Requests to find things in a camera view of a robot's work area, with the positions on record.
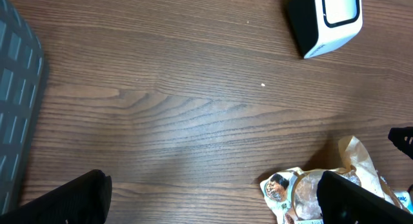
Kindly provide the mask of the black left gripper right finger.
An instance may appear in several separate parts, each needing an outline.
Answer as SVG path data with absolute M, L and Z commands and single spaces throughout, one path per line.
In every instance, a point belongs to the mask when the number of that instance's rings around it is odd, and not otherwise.
M 412 214 L 342 176 L 325 171 L 317 185 L 324 224 L 412 224 Z

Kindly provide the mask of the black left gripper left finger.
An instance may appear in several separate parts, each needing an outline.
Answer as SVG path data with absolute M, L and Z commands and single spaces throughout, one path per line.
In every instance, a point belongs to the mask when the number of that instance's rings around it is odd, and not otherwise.
M 94 169 L 1 216 L 1 224 L 104 224 L 112 178 Z

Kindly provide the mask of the teal tissue pack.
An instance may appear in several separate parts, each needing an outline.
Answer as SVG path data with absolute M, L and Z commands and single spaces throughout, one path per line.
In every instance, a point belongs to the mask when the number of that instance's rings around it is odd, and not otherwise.
M 403 206 L 410 212 L 413 212 L 412 200 L 408 191 L 394 191 L 394 194 Z

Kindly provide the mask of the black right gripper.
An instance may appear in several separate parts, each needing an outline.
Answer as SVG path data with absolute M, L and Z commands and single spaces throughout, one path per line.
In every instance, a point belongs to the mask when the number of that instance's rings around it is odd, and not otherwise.
M 391 128 L 388 139 L 398 150 L 413 159 L 412 127 Z

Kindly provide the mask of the brown Pantree snack pouch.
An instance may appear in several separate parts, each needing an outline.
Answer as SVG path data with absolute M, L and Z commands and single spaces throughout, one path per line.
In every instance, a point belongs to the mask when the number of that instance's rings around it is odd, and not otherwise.
M 343 167 L 332 169 L 331 172 L 397 208 L 407 210 L 384 178 L 378 174 L 367 149 L 358 138 L 348 136 L 340 139 L 338 149 Z M 275 214 L 278 223 L 321 223 L 321 208 L 316 191 L 325 171 L 305 171 L 294 167 L 276 172 L 259 184 L 265 202 Z

